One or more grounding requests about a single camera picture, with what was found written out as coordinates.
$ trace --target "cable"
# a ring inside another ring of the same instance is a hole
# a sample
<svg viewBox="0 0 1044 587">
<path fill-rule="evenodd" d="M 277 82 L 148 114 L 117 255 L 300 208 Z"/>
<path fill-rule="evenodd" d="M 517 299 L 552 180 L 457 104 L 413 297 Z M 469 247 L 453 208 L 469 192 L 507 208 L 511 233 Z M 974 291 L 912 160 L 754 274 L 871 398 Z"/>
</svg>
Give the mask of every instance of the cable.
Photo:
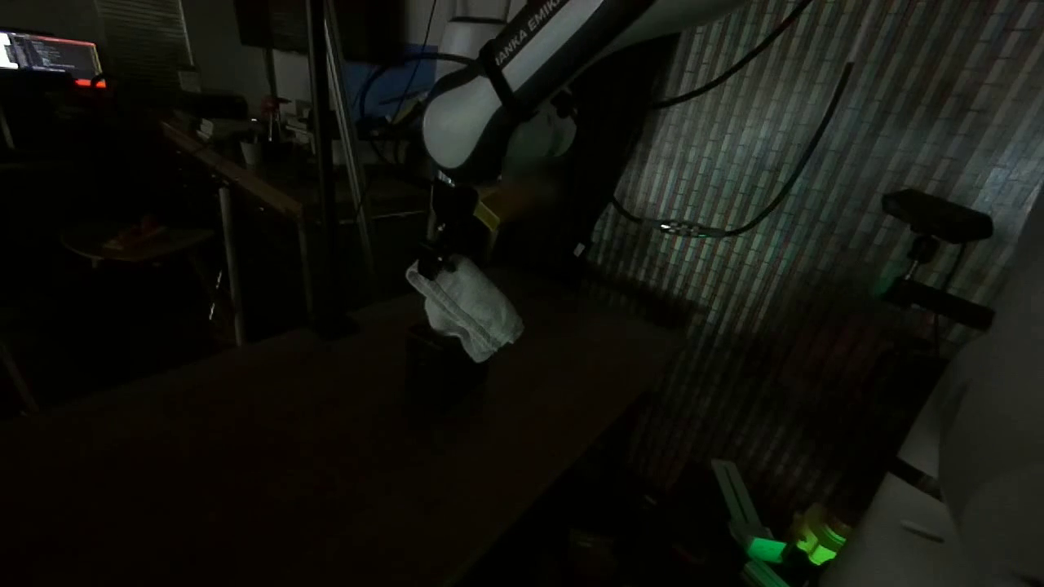
<svg viewBox="0 0 1044 587">
<path fill-rule="evenodd" d="M 430 43 L 430 27 L 434 27 L 437 3 L 440 3 L 440 0 L 430 0 L 430 11 L 428 11 L 421 56 L 428 53 L 428 43 Z M 421 70 L 421 63 L 413 63 L 412 78 L 405 82 L 405 90 L 400 90 L 397 95 L 407 95 L 407 92 L 413 90 L 416 70 Z"/>
<path fill-rule="evenodd" d="M 610 201 L 612 208 L 629 218 L 629 222 L 638 222 L 638 224 L 651 224 L 660 233 L 668 233 L 668 234 L 686 234 L 686 238 L 736 238 L 736 234 L 746 234 L 754 233 L 762 218 L 770 218 L 782 203 L 785 197 L 794 192 L 797 180 L 806 172 L 812 154 L 819 151 L 819 142 L 825 139 L 842 99 L 845 99 L 845 90 L 848 90 L 848 78 L 850 78 L 850 63 L 845 63 L 845 71 L 835 85 L 835 95 L 803 154 L 803 160 L 797 163 L 797 171 L 791 172 L 791 180 L 780 188 L 780 192 L 770 201 L 770 205 L 762 205 L 750 222 L 736 224 L 736 228 L 713 228 L 713 224 L 700 224 L 700 222 L 674 222 L 674 218 L 638 218 L 633 215 L 615 197 Z"/>
<path fill-rule="evenodd" d="M 694 103 L 694 99 L 713 92 L 719 85 L 723 85 L 731 74 L 744 71 L 760 53 L 766 53 L 766 49 L 806 12 L 809 3 L 812 3 L 812 0 L 803 0 L 797 11 L 791 11 L 791 12 L 776 24 L 776 31 L 772 31 L 770 35 L 762 35 L 741 63 L 735 63 L 731 70 L 723 70 L 719 78 L 705 82 L 705 85 L 694 90 L 694 92 L 651 103 L 650 113 L 667 113 L 667 108 Z"/>
<path fill-rule="evenodd" d="M 370 103 L 370 92 L 377 78 L 385 78 L 393 70 L 400 70 L 407 63 L 459 63 L 459 65 L 473 65 L 473 60 L 462 60 L 462 56 L 450 56 L 450 53 L 416 53 L 416 56 L 407 56 L 405 63 L 385 63 L 377 65 L 373 74 L 366 74 L 366 82 L 358 85 L 358 95 L 354 95 L 354 108 L 358 108 L 358 121 L 366 118 L 366 103 Z"/>
</svg>

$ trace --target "green light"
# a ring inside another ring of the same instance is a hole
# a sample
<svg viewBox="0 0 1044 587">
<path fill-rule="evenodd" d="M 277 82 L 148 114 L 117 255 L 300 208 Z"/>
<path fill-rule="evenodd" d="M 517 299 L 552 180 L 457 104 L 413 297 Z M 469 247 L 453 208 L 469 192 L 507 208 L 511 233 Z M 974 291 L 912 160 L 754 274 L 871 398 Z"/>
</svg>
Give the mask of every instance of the green light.
<svg viewBox="0 0 1044 587">
<path fill-rule="evenodd" d="M 797 539 L 797 547 L 809 556 L 817 551 L 817 544 L 819 544 L 819 536 L 812 530 L 803 530 L 803 536 Z"/>
<path fill-rule="evenodd" d="M 782 566 L 782 556 L 785 556 L 785 543 L 772 543 L 772 539 L 746 543 L 746 559 L 754 560 Z"/>
<path fill-rule="evenodd" d="M 812 560 L 817 569 L 823 569 L 823 566 L 829 566 L 829 560 L 835 560 L 835 559 L 838 559 L 838 551 L 833 551 L 833 547 L 825 547 L 825 544 L 819 544 L 819 547 L 809 551 L 809 560 Z"/>
<path fill-rule="evenodd" d="M 829 530 L 829 526 L 823 526 L 823 539 L 825 539 L 829 544 L 838 544 L 838 547 L 848 543 L 848 536 Z"/>
</svg>

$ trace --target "metal pole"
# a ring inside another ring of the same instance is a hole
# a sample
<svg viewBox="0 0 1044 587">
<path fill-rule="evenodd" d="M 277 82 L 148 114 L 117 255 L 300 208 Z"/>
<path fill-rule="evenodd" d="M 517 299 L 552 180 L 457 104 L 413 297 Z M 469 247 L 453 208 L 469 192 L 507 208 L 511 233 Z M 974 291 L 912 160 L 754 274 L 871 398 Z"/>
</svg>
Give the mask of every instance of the metal pole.
<svg viewBox="0 0 1044 587">
<path fill-rule="evenodd" d="M 311 238 L 306 215 L 300 215 L 296 218 L 296 258 L 300 258 L 300 277 L 303 277 L 303 315 L 312 321 L 312 318 L 320 318 L 320 299 L 316 299 L 312 247 L 306 238 Z"/>
<path fill-rule="evenodd" d="M 175 0 L 175 17 L 182 21 L 182 43 L 186 43 L 186 65 L 195 70 L 195 45 L 192 45 L 192 34 L 189 34 L 189 12 L 186 12 L 186 0 Z"/>
<path fill-rule="evenodd" d="M 273 74 L 273 49 L 265 49 L 265 78 L 266 78 L 270 108 L 281 108 L 281 104 L 277 104 L 281 85 L 277 85 L 277 74 Z"/>
<path fill-rule="evenodd" d="M 6 121 L 6 113 L 0 108 L 0 139 L 3 139 L 3 147 L 13 151 L 13 131 L 9 131 L 9 121 Z"/>
<path fill-rule="evenodd" d="M 22 380 L 22 368 L 16 367 L 13 354 L 3 344 L 0 344 L 0 367 L 6 368 L 6 380 L 9 380 L 13 393 L 22 402 L 22 416 L 35 416 L 40 406 L 35 406 L 35 398 L 33 398 L 27 380 Z"/>
<path fill-rule="evenodd" d="M 345 294 L 344 294 L 344 255 L 339 255 L 339 218 L 335 218 L 335 188 L 333 188 L 333 129 L 331 129 L 331 53 L 325 53 L 325 0 L 306 0 L 306 45 L 311 45 L 311 78 L 312 78 L 312 131 L 316 131 L 316 157 L 320 157 L 320 274 L 312 277 L 312 326 L 320 332 L 344 332 L 350 330 L 345 321 Z"/>
<path fill-rule="evenodd" d="M 325 65 L 331 65 L 331 90 L 333 90 L 333 114 L 335 114 L 335 131 L 339 131 L 339 151 L 344 151 L 344 163 L 345 163 L 345 177 L 350 177 L 350 203 L 354 211 L 354 228 L 358 228 L 358 247 L 363 247 L 363 263 L 366 263 L 366 285 L 376 288 L 376 247 L 373 247 L 373 222 L 370 222 L 370 201 L 366 201 L 366 171 L 363 171 L 363 157 L 358 157 L 358 135 L 354 124 L 350 118 L 350 85 L 345 85 L 345 70 L 344 70 L 344 40 L 339 40 L 339 27 L 335 27 L 335 7 L 333 0 L 325 0 Z"/>
<path fill-rule="evenodd" d="M 236 258 L 236 208 L 231 208 L 231 192 L 223 182 L 217 188 L 217 205 L 223 205 L 223 234 L 226 234 L 226 274 L 227 274 L 227 304 L 231 304 L 231 330 L 236 330 L 236 345 L 248 344 L 248 323 L 241 315 L 241 282 L 239 282 L 239 258 Z"/>
</svg>

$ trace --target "dark table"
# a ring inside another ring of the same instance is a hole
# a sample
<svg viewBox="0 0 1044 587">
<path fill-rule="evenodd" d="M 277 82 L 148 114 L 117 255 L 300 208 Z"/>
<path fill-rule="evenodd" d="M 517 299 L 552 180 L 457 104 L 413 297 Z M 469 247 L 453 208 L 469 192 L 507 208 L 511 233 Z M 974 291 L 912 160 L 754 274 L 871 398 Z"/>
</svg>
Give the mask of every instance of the dark table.
<svg viewBox="0 0 1044 587">
<path fill-rule="evenodd" d="M 0 426 L 3 584 L 450 584 L 650 393 L 674 341 L 500 277 L 526 318 L 476 409 L 400 413 L 421 299 Z"/>
<path fill-rule="evenodd" d="M 311 318 L 325 318 L 320 291 L 331 291 L 323 277 L 331 277 L 331 268 L 323 258 L 331 255 L 331 234 L 325 234 L 325 215 L 320 205 L 320 180 L 316 180 L 316 160 L 303 151 L 287 151 L 281 157 L 260 160 L 258 171 L 248 171 L 241 163 L 239 144 L 207 144 L 198 142 L 186 124 L 180 121 L 161 121 L 163 142 L 195 160 L 207 172 L 216 177 L 216 197 L 223 211 L 223 258 L 227 274 L 227 304 L 231 304 L 231 323 L 236 323 L 236 344 L 251 344 L 248 321 L 245 321 L 245 288 L 241 288 L 241 264 L 245 255 L 239 247 L 239 222 L 236 205 L 251 203 L 277 218 L 290 222 L 296 228 L 296 258 L 303 268 L 303 306 Z M 363 272 L 353 274 L 354 291 L 376 291 L 377 274 L 389 268 L 389 247 L 376 252 L 376 243 L 385 246 L 385 233 L 396 222 L 421 218 L 428 215 L 428 188 L 416 188 L 412 180 L 396 177 L 373 177 L 366 182 L 366 211 L 358 211 L 358 203 L 353 201 L 350 180 L 335 172 L 335 205 L 339 205 L 339 224 L 353 228 Z"/>
</svg>

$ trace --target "wall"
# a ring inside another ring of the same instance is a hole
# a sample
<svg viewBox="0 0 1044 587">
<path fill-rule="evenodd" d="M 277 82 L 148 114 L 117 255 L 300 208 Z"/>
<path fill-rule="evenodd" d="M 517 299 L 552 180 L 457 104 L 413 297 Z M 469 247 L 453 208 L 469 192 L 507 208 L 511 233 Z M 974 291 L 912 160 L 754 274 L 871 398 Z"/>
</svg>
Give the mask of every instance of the wall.
<svg viewBox="0 0 1044 587">
<path fill-rule="evenodd" d="M 260 104 L 266 92 L 265 53 L 239 43 L 231 0 L 182 0 L 195 71 L 207 92 L 227 92 Z"/>
<path fill-rule="evenodd" d="M 202 90 L 245 95 L 258 108 L 258 103 L 266 95 L 265 53 L 239 43 L 231 0 L 182 3 Z M 434 45 L 444 35 L 444 24 L 453 11 L 465 17 L 501 17 L 501 11 L 520 7 L 522 0 L 465 0 L 459 7 L 450 0 L 416 0 L 407 3 L 407 43 L 421 45 L 428 40 L 428 45 Z M 273 53 L 273 78 L 281 99 L 311 99 L 306 56 Z"/>
<path fill-rule="evenodd" d="M 782 17 L 754 0 L 681 40 L 667 95 L 694 90 Z M 650 118 L 615 191 L 645 218 L 735 228 L 794 172 L 855 35 L 848 95 L 794 197 L 735 243 L 674 238 L 608 211 L 589 263 L 621 306 L 686 311 L 687 345 L 642 422 L 635 471 L 668 486 L 709 457 L 736 461 L 762 510 L 785 520 L 845 493 L 880 354 L 930 335 L 932 321 L 876 299 L 909 246 L 880 211 L 891 191 L 982 208 L 999 234 L 967 258 L 953 294 L 992 304 L 1044 182 L 1042 0 L 812 3 L 762 60 L 719 92 Z"/>
<path fill-rule="evenodd" d="M 0 27 L 101 40 L 101 24 L 90 0 L 3 0 Z"/>
</svg>

